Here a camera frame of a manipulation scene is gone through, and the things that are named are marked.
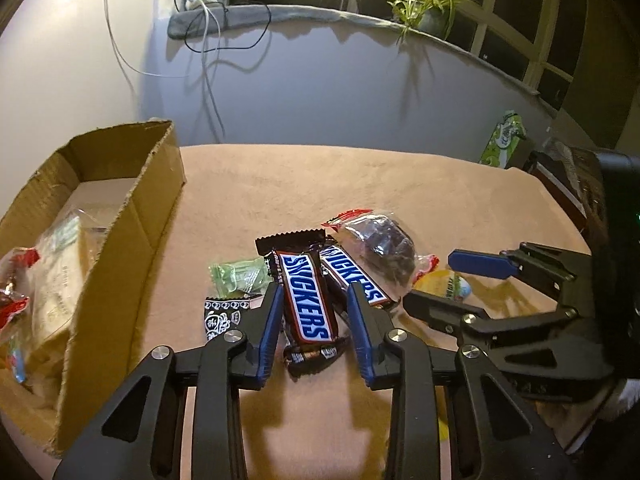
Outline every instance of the green plant leaves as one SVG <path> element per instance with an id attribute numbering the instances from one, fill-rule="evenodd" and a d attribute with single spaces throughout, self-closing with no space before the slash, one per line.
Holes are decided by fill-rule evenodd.
<path id="1" fill-rule="evenodd" d="M 461 1 L 463 0 L 388 0 L 387 3 L 391 5 L 394 16 L 404 25 L 398 41 L 402 42 L 409 28 L 417 27 L 424 13 L 433 7 L 443 13 L 447 12 L 447 9 L 449 11 L 444 30 L 444 37 L 448 38 L 456 16 L 456 5 Z"/>

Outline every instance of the cardboard flap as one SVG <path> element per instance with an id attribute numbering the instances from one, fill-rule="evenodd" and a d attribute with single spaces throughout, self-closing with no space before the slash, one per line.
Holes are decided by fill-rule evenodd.
<path id="1" fill-rule="evenodd" d="M 14 247 L 33 247 L 79 184 L 68 160 L 60 152 L 51 155 L 0 221 L 0 258 Z"/>
<path id="2" fill-rule="evenodd" d="M 20 430 L 51 452 L 56 428 L 56 411 L 42 408 L 40 400 L 15 382 L 9 370 L 0 370 L 0 404 Z"/>
<path id="3" fill-rule="evenodd" d="M 166 212 L 172 208 L 184 183 L 184 168 L 173 127 L 168 129 L 154 151 L 155 155 L 142 169 L 131 201 L 140 216 L 146 238 L 156 247 L 166 224 Z"/>
<path id="4" fill-rule="evenodd" d="M 58 150 L 82 182 L 110 178 L 135 178 L 171 121 L 120 124 L 74 137 Z"/>

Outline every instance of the blue gripper pad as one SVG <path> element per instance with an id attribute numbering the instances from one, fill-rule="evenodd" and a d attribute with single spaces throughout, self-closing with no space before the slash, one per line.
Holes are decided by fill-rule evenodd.
<path id="1" fill-rule="evenodd" d="M 258 346 L 258 373 L 257 379 L 261 386 L 271 375 L 273 368 L 273 359 L 276 353 L 276 345 L 278 343 L 278 334 L 280 333 L 280 321 L 282 320 L 282 309 L 284 307 L 284 290 L 281 285 L 278 286 L 271 310 L 264 325 L 260 346 Z"/>
<path id="2" fill-rule="evenodd" d="M 351 325 L 351 337 L 356 350 L 358 366 L 360 367 L 360 376 L 364 379 L 365 384 L 370 387 L 374 379 L 373 348 L 352 286 L 350 286 L 347 293 L 347 314 Z"/>
<path id="3" fill-rule="evenodd" d="M 516 276 L 520 271 L 506 256 L 500 254 L 476 253 L 455 249 L 447 261 L 449 267 L 457 272 L 466 272 L 477 276 L 487 276 L 506 280 L 509 276 Z"/>

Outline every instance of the white wall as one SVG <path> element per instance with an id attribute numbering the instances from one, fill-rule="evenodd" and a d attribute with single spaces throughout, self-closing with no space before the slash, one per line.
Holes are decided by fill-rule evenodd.
<path id="1" fill-rule="evenodd" d="M 172 7 L 172 0 L 110 0 L 111 22 L 133 66 L 185 78 L 128 69 L 125 77 L 102 0 L 25 0 L 0 36 L 0 144 L 11 155 L 0 170 L 0 211 L 49 153 L 92 128 L 161 116 L 176 122 L 183 144 L 223 137 L 199 54 L 166 37 Z M 231 32 L 225 44 L 253 43 L 259 29 Z M 505 110 L 519 111 L 538 141 L 551 120 L 536 98 L 477 59 L 424 37 L 399 50 L 394 32 L 345 24 L 273 23 L 254 49 L 222 51 L 212 84 L 224 142 L 478 160 Z"/>
<path id="2" fill-rule="evenodd" d="M 127 60 L 145 63 L 154 19 L 173 0 L 109 0 Z M 140 79 L 120 71 L 102 0 L 25 0 L 0 36 L 0 215 L 58 146 L 140 117 Z"/>
<path id="3" fill-rule="evenodd" d="M 190 76 L 145 80 L 145 112 L 174 119 L 184 143 L 215 142 L 222 129 L 211 119 L 200 55 L 179 41 L 167 46 L 164 29 L 161 20 L 148 68 L 188 67 Z M 260 32 L 223 44 L 252 44 Z M 212 53 L 207 61 L 215 59 Z M 518 110 L 537 140 L 551 122 L 536 98 L 450 46 L 415 36 L 399 50 L 394 31 L 351 24 L 273 23 L 255 48 L 220 53 L 212 85 L 225 142 L 341 144 L 478 160 L 505 110 Z"/>

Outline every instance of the potted plant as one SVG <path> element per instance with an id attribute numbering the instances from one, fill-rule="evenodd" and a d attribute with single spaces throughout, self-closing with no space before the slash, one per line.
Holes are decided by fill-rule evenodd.
<path id="1" fill-rule="evenodd" d="M 396 20 L 404 25 L 398 41 L 404 40 L 410 28 L 446 40 L 462 0 L 388 0 Z"/>

